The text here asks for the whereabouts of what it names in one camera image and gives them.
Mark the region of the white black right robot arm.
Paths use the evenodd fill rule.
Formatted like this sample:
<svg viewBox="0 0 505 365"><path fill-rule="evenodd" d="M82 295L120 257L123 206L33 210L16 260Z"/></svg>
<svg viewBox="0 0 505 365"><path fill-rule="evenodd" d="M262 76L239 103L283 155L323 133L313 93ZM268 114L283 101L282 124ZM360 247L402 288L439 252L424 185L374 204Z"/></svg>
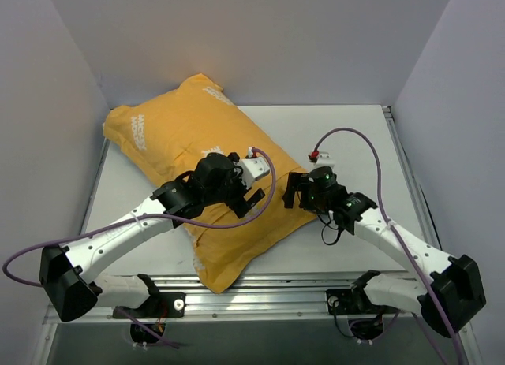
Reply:
<svg viewBox="0 0 505 365"><path fill-rule="evenodd" d="M410 274L403 279L367 271L350 289L350 302L358 311L408 311L449 337L485 306L481 273L472 258L456 258L416 237L385 217L373 199L348 192L330 167L290 173L282 200L288 209L297 203L302 210L327 216L339 230L368 242Z"/></svg>

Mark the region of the yellow printed pillowcase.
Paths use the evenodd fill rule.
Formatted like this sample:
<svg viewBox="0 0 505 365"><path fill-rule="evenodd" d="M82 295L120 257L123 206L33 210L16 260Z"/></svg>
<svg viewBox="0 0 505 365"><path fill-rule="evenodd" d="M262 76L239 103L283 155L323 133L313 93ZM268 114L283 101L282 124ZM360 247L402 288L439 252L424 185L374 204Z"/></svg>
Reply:
<svg viewBox="0 0 505 365"><path fill-rule="evenodd" d="M223 172L211 167L227 164L231 152L244 157L250 147L271 159L275 175L252 188L273 197L264 197L248 213L254 221L233 228L237 215L219 203L198 217L205 227L185 226L193 239L195 270L214 293L224 292L254 258L315 218L299 207L286 209L282 201L289 174L303 168L202 73L138 106L114 108L103 135L157 187L185 171L197 171L206 183L216 181Z"/></svg>

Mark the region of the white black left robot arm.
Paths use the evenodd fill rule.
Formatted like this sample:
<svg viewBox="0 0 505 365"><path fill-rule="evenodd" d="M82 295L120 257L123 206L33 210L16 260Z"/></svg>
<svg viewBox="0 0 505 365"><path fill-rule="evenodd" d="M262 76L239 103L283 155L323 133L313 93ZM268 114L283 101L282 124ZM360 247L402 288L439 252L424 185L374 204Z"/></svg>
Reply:
<svg viewBox="0 0 505 365"><path fill-rule="evenodd" d="M244 218L264 197L253 184L275 173L255 148L246 158L232 152L212 152L193 170L157 188L140 205L108 227L97 229L72 244L43 248L39 281L58 317L72 322L95 307L121 309L135 318L152 318L169 304L146 274L111 276L105 269L151 238L176 229L219 203Z"/></svg>

